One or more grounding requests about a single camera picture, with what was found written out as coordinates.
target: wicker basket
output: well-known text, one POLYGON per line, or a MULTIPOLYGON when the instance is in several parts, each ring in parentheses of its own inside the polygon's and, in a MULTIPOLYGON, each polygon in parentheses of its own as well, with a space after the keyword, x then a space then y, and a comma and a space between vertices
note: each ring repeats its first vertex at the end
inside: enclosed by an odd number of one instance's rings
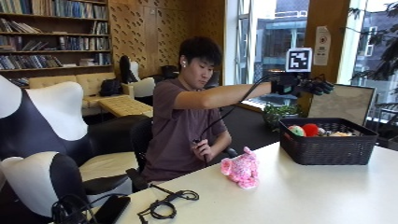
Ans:
POLYGON ((377 133, 346 119, 281 119, 279 145, 291 159, 302 165, 366 165, 377 133), (353 132, 350 137, 302 137, 289 126, 314 123, 326 131, 353 132))

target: black cable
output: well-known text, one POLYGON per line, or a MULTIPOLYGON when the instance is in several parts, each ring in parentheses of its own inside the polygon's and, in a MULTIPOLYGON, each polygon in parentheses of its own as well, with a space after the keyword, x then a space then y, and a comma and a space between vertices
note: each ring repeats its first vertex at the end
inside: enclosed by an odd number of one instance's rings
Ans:
MULTIPOLYGON (((267 76, 263 76, 262 78, 258 79, 258 81, 253 84, 251 88, 247 90, 247 92, 245 93, 242 99, 233 105, 233 108, 221 116, 219 119, 217 119, 215 121, 213 121, 207 127, 202 130, 201 134, 200 134, 200 138, 197 140, 194 140, 194 143, 198 143, 202 139, 202 135, 205 134, 205 132, 213 127, 213 125, 219 122, 222 119, 226 118, 226 116, 229 116, 229 114, 234 111, 234 109, 237 108, 237 105, 239 103, 242 103, 246 99, 246 97, 250 95, 250 93, 253 92, 253 90, 257 88, 257 86, 259 85, 261 82, 263 82, 267 78, 270 77, 278 77, 279 74, 271 74, 271 75, 267 75, 267 76)), ((207 159, 206 159, 206 156, 204 155, 202 156, 202 159, 204 159, 204 164, 205 164, 205 167, 207 167, 207 159)))
POLYGON ((192 191, 192 190, 180 190, 177 192, 173 192, 168 189, 164 189, 158 187, 157 185, 150 185, 149 187, 153 187, 162 192, 168 193, 169 195, 162 200, 156 200, 153 203, 150 203, 149 207, 137 213, 137 216, 140 217, 141 224, 146 224, 148 221, 145 220, 144 216, 150 215, 156 219, 168 219, 173 218, 177 214, 176 206, 170 203, 174 199, 182 198, 189 201, 197 201, 200 199, 200 195, 192 191), (160 206, 168 206, 172 209, 172 213, 169 215, 161 215, 156 212, 157 208, 160 206))
POLYGON ((86 212, 89 213, 92 220, 94 221, 93 223, 98 223, 94 217, 94 213, 90 210, 92 204, 94 204, 102 198, 110 197, 112 195, 126 196, 125 194, 112 193, 104 195, 90 203, 86 203, 77 195, 74 194, 65 195, 58 200, 58 202, 56 202, 50 206, 50 215, 52 215, 53 223, 54 224, 88 223, 86 212))

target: brown t-shirt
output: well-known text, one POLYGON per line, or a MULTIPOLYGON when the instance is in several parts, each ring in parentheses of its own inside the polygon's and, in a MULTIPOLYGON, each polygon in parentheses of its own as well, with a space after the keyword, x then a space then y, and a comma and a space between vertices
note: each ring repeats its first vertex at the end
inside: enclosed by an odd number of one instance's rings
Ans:
MULTIPOLYGON (((178 79, 160 82, 153 92, 153 139, 145 154, 146 164, 142 176, 146 181, 164 181, 204 168, 190 146, 200 139, 202 131, 219 119, 217 109, 173 109, 180 92, 188 91, 178 79)), ((223 121, 217 122, 201 139, 209 140, 226 131, 223 121)))

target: pink toy pig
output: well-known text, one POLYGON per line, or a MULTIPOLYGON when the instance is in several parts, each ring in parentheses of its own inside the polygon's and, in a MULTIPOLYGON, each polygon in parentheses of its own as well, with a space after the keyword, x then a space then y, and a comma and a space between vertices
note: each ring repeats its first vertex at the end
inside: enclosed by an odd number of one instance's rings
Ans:
POLYGON ((237 158, 226 158, 221 161, 221 172, 231 181, 237 182, 241 188, 250 189, 258 185, 258 160, 255 153, 247 147, 243 148, 243 151, 245 154, 237 158))

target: potted plant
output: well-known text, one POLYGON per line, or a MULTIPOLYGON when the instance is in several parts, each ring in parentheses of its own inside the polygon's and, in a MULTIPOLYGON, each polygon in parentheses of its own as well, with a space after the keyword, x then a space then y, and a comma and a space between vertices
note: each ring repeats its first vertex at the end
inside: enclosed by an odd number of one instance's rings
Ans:
POLYGON ((298 105, 271 105, 267 104, 262 109, 262 118, 265 125, 278 131, 278 121, 285 118, 298 118, 299 115, 299 106, 298 105))

